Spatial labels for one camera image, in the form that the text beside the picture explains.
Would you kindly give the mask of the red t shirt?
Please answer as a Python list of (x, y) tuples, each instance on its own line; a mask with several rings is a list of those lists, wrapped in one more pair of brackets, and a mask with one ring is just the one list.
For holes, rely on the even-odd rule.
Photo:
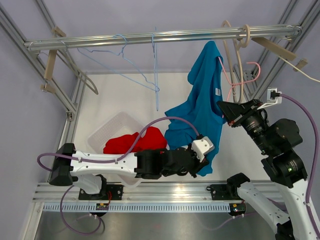
[[(125, 154), (132, 144), (135, 142), (139, 133), (125, 134), (120, 137), (109, 139), (103, 148), (104, 154)], [(139, 138), (136, 145), (130, 151), (131, 153), (141, 152), (144, 150), (165, 149), (167, 140), (161, 131), (153, 126), (150, 126), (143, 136)]]

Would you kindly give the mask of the blue wire hanger with shirt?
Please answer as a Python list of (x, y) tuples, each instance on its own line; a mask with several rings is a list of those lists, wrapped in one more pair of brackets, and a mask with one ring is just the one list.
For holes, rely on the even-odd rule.
[(153, 77), (154, 77), (154, 86), (155, 86), (155, 109), (159, 111), (159, 80), (158, 80), (158, 48), (155, 42), (156, 33), (153, 32), (151, 35), (151, 44), (153, 51)]

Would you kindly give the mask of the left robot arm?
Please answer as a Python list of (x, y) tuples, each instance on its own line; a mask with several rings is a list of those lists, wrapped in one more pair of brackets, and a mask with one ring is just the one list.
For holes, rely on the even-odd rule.
[(56, 153), (49, 184), (75, 186), (96, 200), (107, 195), (106, 174), (118, 175), (126, 187), (136, 187), (141, 180), (158, 180), (172, 175), (197, 174), (209, 164), (207, 156), (191, 146), (175, 150), (156, 149), (119, 154), (91, 154), (65, 143)]

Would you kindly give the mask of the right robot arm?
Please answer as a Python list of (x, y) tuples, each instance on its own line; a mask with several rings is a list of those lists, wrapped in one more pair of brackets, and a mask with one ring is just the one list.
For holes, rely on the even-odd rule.
[(294, 151), (303, 141), (296, 122), (282, 118), (269, 125), (257, 99), (246, 103), (218, 101), (217, 105), (228, 125), (243, 127), (265, 157), (261, 160), (263, 169), (275, 183), (287, 211), (260, 193), (244, 173), (227, 179), (227, 195), (248, 203), (268, 223), (277, 240), (318, 240), (320, 220), (308, 190), (311, 177)]

